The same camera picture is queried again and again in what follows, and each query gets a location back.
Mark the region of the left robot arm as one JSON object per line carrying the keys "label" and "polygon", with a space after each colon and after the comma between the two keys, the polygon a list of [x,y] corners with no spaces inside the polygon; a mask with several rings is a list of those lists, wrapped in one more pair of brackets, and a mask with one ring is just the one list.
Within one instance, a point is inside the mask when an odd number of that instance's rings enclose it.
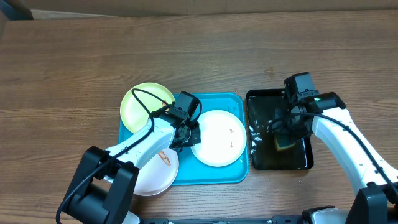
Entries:
{"label": "left robot arm", "polygon": [[179,108],[161,108],[129,139],[102,150],[85,151],[55,220],[66,213],[82,223],[122,223],[139,171],[160,151],[200,143],[198,121]]}

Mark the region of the green and yellow sponge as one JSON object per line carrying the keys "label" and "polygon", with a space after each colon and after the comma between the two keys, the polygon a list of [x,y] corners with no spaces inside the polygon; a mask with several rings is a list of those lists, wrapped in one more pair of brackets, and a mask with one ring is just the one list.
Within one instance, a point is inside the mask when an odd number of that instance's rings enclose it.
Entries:
{"label": "green and yellow sponge", "polygon": [[296,140],[290,139],[288,136],[284,135],[274,135],[274,144],[276,151],[285,151],[295,147]]}

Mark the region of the white plate with red stain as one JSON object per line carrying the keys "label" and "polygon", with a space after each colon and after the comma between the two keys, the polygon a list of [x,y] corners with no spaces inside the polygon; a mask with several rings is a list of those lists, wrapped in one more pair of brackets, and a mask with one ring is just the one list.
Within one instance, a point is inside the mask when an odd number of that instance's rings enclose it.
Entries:
{"label": "white plate with red stain", "polygon": [[172,149],[156,154],[140,171],[134,194],[151,197],[167,190],[178,174],[179,159]]}

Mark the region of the white plate with small stains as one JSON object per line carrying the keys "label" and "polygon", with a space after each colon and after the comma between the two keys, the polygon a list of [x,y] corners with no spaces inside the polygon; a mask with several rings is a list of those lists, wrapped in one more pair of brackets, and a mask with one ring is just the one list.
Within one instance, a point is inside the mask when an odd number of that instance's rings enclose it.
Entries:
{"label": "white plate with small stains", "polygon": [[246,130],[234,114],[223,110],[203,113],[199,119],[201,142],[191,147],[193,155],[212,167],[232,164],[244,152]]}

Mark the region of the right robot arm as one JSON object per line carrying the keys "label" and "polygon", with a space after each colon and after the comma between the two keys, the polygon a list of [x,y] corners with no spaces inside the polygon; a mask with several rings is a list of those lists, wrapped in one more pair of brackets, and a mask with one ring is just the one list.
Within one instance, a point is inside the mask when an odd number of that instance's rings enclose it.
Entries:
{"label": "right robot arm", "polygon": [[289,97],[267,130],[275,144],[314,134],[334,155],[355,194],[349,211],[334,206],[303,211],[304,223],[397,223],[397,169],[372,147],[336,93]]}

